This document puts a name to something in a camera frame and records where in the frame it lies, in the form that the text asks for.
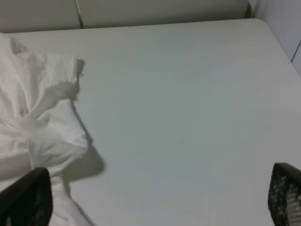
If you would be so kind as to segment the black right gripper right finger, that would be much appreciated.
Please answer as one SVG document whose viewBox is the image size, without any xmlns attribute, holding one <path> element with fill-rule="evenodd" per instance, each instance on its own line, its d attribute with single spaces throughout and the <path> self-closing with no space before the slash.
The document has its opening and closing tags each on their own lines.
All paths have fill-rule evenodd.
<svg viewBox="0 0 301 226">
<path fill-rule="evenodd" d="M 301 224 L 301 171 L 288 163 L 275 163 L 272 170 L 268 208 L 274 225 Z"/>
</svg>

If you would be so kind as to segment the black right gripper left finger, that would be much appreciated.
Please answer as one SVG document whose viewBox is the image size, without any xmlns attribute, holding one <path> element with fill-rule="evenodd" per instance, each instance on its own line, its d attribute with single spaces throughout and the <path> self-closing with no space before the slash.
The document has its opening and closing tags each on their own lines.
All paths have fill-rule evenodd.
<svg viewBox="0 0 301 226">
<path fill-rule="evenodd" d="M 36 168 L 0 193 L 2 226 L 47 226 L 52 216 L 49 171 Z"/>
</svg>

